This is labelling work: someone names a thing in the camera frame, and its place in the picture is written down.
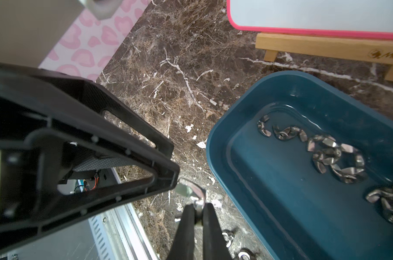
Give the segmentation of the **steel wing nut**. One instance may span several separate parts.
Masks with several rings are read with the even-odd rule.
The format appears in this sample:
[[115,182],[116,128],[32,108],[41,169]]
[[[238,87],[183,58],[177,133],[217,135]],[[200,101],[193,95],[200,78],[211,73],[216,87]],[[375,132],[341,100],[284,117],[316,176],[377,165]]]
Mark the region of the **steel wing nut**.
[[206,190],[190,180],[180,178],[174,191],[181,196],[191,199],[196,211],[196,217],[200,219],[206,204]]

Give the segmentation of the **teal plastic storage box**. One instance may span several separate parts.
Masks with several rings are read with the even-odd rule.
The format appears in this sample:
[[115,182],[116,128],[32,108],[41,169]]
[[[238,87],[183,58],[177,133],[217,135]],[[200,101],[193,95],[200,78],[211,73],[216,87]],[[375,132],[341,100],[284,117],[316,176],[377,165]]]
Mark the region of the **teal plastic storage box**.
[[[367,178],[321,174],[307,144],[262,135],[298,126],[358,148]],[[393,121],[320,79],[280,71],[257,81],[217,122],[207,161],[243,217],[277,260],[393,260],[393,224],[365,196],[393,186]]]

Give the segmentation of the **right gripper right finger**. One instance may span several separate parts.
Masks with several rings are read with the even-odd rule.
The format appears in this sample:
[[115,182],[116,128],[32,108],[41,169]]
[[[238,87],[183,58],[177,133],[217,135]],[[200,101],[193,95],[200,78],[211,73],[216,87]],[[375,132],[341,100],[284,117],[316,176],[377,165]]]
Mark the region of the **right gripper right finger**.
[[213,204],[205,204],[202,216],[203,259],[231,260]]

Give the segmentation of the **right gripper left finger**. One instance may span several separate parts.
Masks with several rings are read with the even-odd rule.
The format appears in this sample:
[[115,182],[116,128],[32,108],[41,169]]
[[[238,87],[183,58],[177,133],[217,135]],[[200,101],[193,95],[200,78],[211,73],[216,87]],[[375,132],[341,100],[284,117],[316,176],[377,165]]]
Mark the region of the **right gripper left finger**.
[[195,209],[192,205],[184,207],[181,221],[167,256],[167,260],[193,260],[194,259],[194,226]]

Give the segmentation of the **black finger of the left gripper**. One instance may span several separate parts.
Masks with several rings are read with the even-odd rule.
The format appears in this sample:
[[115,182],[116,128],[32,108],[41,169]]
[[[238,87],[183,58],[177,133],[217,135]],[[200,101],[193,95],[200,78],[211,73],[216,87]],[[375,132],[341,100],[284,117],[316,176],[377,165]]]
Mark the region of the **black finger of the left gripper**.
[[[174,145],[103,86],[0,63],[0,255],[176,186]],[[149,177],[85,192],[58,185],[133,165]]]

